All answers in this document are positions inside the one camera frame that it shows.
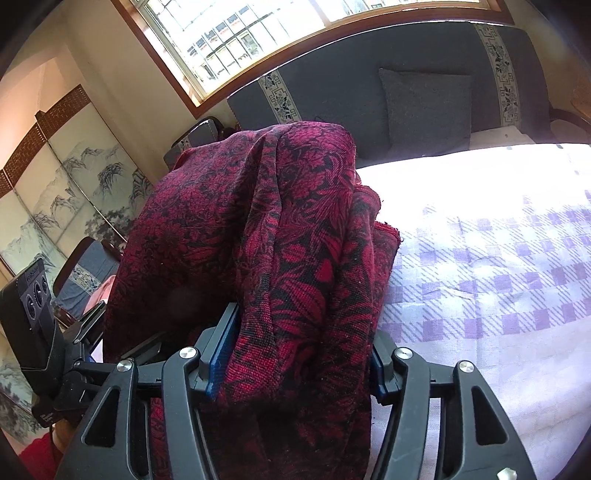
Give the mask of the person's left hand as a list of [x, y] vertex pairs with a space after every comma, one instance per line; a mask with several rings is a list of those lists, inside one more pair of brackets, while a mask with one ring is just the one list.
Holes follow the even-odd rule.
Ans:
[[76, 427], [66, 419], [61, 419], [52, 426], [52, 441], [60, 453], [66, 451], [75, 433]]

